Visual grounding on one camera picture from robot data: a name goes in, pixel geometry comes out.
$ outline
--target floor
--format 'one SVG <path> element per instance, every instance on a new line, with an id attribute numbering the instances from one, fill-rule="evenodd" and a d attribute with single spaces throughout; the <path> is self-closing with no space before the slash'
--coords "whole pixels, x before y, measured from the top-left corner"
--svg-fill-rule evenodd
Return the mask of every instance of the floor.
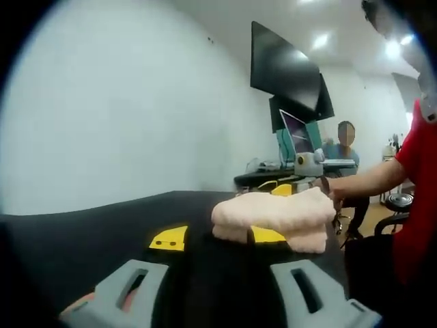
<path id="1" fill-rule="evenodd" d="M 354 216 L 354 209 L 353 208 L 344 208 L 341 210 L 341 214 L 347 215 L 349 217 Z M 361 234 L 366 236 L 373 236 L 373 231 L 375 230 L 376 224 L 381 221 L 382 219 L 389 217 L 390 215 L 393 215 L 393 212 L 391 210 L 388 210 L 385 206 L 374 203 L 370 204 L 369 209 L 367 210 L 366 216 L 364 218 L 364 222 L 360 227 Z M 345 240 L 345 231 L 348 229 L 348 225 L 350 220 L 349 219 L 342 219 L 341 220 L 343 224 L 343 230 L 341 234 L 338 236 L 340 245 L 343 244 Z M 392 227 L 387 227 L 383 230 L 384 233 L 391 233 Z"/>

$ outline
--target pink towel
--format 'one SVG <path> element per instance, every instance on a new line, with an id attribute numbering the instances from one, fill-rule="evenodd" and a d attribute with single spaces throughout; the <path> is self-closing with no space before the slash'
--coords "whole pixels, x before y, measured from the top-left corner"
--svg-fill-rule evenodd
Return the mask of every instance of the pink towel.
<path id="1" fill-rule="evenodd" d="M 245 193 L 217 204 L 212 210 L 212 233 L 217 238 L 247 243 L 251 226 L 282 234 L 294 250 L 323 253 L 326 223 L 335 216 L 333 201 L 312 188 L 291 196 Z"/>

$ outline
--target yellow tape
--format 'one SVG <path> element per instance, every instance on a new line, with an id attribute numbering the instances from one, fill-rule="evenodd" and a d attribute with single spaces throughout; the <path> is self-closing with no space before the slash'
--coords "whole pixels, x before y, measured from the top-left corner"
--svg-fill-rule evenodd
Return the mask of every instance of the yellow tape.
<path id="1" fill-rule="evenodd" d="M 284 236 L 274 230 L 259 228 L 254 225 L 252 225 L 251 228 L 256 243 L 277 243 L 278 241 L 285 241 Z"/>
<path id="2" fill-rule="evenodd" d="M 187 225 L 169 229 L 157 234 L 150 243 L 149 248 L 166 249 L 169 251 L 184 251 L 184 237 Z"/>
<path id="3" fill-rule="evenodd" d="M 272 190 L 272 195 L 290 196 L 293 194 L 293 187 L 290 184 L 281 184 Z"/>

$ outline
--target computer monitor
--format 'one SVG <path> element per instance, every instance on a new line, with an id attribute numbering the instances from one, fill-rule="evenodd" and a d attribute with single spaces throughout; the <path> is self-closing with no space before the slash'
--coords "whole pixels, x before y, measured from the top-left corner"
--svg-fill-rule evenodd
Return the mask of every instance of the computer monitor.
<path id="1" fill-rule="evenodd" d="M 330 100 L 329 91 L 326 87 L 323 75 L 320 75 L 320 95 L 315 111 L 317 112 L 317 121 L 331 118 L 334 116 L 333 103 Z"/>
<path id="2" fill-rule="evenodd" d="M 281 113 L 282 120 L 290 139 L 292 140 L 294 152 L 296 154 L 299 152 L 314 152 L 314 147 L 311 143 L 306 124 L 282 109 L 280 109 L 279 112 Z"/>
<path id="3" fill-rule="evenodd" d="M 272 133 L 276 133 L 278 130 L 285 128 L 284 121 L 279 113 L 281 103 L 278 97 L 272 97 L 269 100 L 270 104 L 270 119 L 272 121 Z"/>
<path id="4" fill-rule="evenodd" d="M 291 43 L 252 22 L 251 87 L 279 96 L 316 120 L 320 71 Z"/>

